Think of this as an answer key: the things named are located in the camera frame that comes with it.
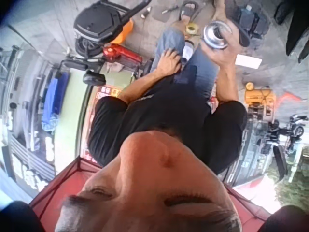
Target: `foot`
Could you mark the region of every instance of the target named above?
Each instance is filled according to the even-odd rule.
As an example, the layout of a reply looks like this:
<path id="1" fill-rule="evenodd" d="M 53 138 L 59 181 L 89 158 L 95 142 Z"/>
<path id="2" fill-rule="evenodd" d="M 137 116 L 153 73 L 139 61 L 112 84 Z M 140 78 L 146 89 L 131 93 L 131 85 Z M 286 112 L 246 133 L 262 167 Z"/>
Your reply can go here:
<path id="1" fill-rule="evenodd" d="M 214 0 L 214 5 L 216 6 L 216 10 L 213 14 L 213 21 L 222 21 L 227 22 L 226 14 L 225 14 L 225 0 Z"/>
<path id="2" fill-rule="evenodd" d="M 194 4 L 187 4 L 186 7 L 194 9 Z M 185 35 L 187 39 L 186 26 L 189 24 L 191 17 L 181 14 L 181 20 L 174 22 L 171 26 L 177 28 Z"/>

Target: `tree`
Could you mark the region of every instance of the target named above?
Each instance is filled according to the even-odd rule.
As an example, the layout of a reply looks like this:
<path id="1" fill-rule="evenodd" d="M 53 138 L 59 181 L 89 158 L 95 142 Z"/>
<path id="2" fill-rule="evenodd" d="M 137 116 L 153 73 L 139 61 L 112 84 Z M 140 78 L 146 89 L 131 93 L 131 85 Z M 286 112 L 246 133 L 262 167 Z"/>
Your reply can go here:
<path id="1" fill-rule="evenodd" d="M 292 183 L 289 183 L 288 178 L 285 178 L 282 182 L 277 184 L 275 191 L 277 199 L 282 205 L 296 205 L 309 212 L 309 176 L 304 172 L 308 171 L 297 170 Z M 278 180 L 278 173 L 275 164 L 272 163 L 267 175 L 274 181 Z"/>

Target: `eye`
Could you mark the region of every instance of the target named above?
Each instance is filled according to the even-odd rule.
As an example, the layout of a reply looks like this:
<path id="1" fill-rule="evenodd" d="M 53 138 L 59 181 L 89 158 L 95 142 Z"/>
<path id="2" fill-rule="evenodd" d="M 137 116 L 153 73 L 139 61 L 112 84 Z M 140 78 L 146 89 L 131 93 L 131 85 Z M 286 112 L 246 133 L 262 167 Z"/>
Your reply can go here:
<path id="1" fill-rule="evenodd" d="M 112 194 L 108 193 L 105 189 L 103 188 L 92 188 L 88 190 L 89 192 L 91 192 L 94 195 L 99 195 L 99 196 L 103 196 L 106 198 L 111 198 L 113 197 Z"/>

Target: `sandal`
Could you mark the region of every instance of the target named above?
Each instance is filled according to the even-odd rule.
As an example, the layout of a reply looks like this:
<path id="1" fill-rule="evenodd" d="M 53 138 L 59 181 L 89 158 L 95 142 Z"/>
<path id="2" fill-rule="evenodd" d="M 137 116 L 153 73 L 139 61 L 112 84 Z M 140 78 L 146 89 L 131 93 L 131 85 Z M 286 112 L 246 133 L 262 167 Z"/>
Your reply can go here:
<path id="1" fill-rule="evenodd" d="M 187 7 L 186 5 L 188 5 L 188 4 L 193 4 L 194 8 Z M 179 10 L 178 20 L 181 21 L 182 15 L 191 18 L 197 10 L 198 10 L 198 4 L 196 2 L 194 2 L 194 1 L 184 1 L 182 6 L 180 7 L 180 10 Z"/>

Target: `aerosol can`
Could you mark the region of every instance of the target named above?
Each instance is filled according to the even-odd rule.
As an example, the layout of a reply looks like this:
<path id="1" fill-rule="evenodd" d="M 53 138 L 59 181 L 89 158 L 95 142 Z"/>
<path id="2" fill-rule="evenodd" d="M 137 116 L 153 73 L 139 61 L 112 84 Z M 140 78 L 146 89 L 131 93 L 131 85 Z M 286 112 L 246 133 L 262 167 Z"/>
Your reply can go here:
<path id="1" fill-rule="evenodd" d="M 232 33 L 231 28 L 221 21 L 212 21 L 204 28 L 203 40 L 209 47 L 213 49 L 225 49 L 227 47 L 227 41 L 220 34 L 221 29 Z"/>

